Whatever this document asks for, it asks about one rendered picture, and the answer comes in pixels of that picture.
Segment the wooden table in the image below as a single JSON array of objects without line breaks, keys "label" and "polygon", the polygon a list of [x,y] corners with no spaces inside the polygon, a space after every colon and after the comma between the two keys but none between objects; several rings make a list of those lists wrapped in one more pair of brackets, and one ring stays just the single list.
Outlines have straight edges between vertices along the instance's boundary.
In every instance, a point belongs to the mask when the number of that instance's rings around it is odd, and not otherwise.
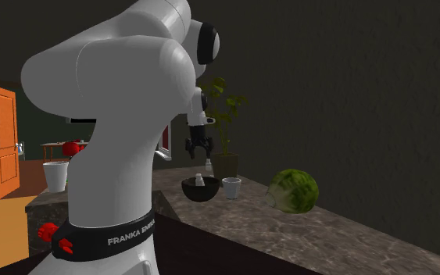
[{"label": "wooden table", "polygon": [[63,144],[64,141],[41,144],[43,151],[43,162],[52,162],[54,159],[54,151],[56,151],[57,148],[61,148]]}]

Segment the green lettuce head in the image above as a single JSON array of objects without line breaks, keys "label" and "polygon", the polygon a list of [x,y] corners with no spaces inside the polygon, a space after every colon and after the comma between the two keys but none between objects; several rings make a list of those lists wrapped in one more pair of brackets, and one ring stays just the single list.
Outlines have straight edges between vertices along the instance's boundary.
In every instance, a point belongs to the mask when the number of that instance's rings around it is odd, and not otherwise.
[{"label": "green lettuce head", "polygon": [[316,181],[305,171],[282,170],[270,182],[265,195],[268,206],[289,214],[309,212],[319,197]]}]

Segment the white cup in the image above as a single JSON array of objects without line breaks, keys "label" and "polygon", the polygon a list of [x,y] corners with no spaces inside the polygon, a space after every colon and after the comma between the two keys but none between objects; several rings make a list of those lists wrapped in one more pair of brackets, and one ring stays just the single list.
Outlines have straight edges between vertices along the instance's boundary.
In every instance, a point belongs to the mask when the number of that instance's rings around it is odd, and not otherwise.
[{"label": "white cup", "polygon": [[227,199],[237,199],[241,187],[241,179],[237,177],[226,177],[222,180],[224,194]]}]

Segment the black bowl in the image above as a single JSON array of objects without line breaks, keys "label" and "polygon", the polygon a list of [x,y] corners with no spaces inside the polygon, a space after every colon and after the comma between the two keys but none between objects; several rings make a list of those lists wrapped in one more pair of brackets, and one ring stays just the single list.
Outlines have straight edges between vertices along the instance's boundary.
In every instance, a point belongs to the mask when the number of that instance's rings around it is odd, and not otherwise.
[{"label": "black bowl", "polygon": [[196,186],[194,177],[182,180],[184,195],[193,202],[207,202],[214,198],[219,191],[220,181],[215,177],[203,177],[203,181],[204,186]]}]

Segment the white bucket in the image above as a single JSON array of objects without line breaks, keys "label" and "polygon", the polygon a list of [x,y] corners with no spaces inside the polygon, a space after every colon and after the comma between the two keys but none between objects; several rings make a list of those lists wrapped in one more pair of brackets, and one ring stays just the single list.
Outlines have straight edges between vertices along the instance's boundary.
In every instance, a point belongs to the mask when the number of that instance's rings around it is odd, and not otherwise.
[{"label": "white bucket", "polygon": [[43,164],[48,191],[59,193],[65,190],[68,161],[46,162]]}]

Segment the orange door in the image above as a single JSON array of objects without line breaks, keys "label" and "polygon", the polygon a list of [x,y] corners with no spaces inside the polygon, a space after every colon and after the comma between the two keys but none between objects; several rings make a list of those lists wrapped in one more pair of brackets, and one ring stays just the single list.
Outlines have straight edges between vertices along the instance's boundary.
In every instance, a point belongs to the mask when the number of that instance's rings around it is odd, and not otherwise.
[{"label": "orange door", "polygon": [[0,87],[0,199],[20,187],[16,94]]}]

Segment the white framed window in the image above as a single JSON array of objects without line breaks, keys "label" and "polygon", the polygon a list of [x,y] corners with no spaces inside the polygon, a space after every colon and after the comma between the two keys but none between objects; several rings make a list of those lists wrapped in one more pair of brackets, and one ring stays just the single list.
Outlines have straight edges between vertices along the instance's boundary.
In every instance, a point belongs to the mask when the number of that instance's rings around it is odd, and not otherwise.
[{"label": "white framed window", "polygon": [[171,124],[169,123],[162,132],[155,153],[166,161],[172,160],[171,152]]}]

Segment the green potted plant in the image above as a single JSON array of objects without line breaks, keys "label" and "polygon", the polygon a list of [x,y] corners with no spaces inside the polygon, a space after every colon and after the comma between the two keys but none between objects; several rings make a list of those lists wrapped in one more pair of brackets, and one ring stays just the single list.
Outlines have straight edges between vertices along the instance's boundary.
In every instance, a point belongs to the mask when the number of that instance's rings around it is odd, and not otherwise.
[{"label": "green potted plant", "polygon": [[214,177],[219,180],[236,177],[239,154],[229,152],[229,125],[233,118],[238,117],[238,107],[248,104],[249,101],[243,95],[225,95],[227,84],[222,77],[216,77],[208,84],[200,84],[199,87],[207,96],[206,115],[216,120],[213,127],[220,135],[220,152],[212,157]]}]

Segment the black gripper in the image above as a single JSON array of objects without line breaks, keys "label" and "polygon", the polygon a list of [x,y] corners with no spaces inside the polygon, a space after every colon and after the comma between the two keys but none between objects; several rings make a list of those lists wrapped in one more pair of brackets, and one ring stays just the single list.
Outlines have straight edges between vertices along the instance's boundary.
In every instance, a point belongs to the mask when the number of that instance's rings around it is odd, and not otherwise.
[{"label": "black gripper", "polygon": [[206,136],[206,127],[204,125],[190,126],[191,138],[185,139],[185,150],[189,153],[190,158],[195,158],[195,146],[202,146],[206,150],[206,158],[211,158],[213,150],[213,139]]}]

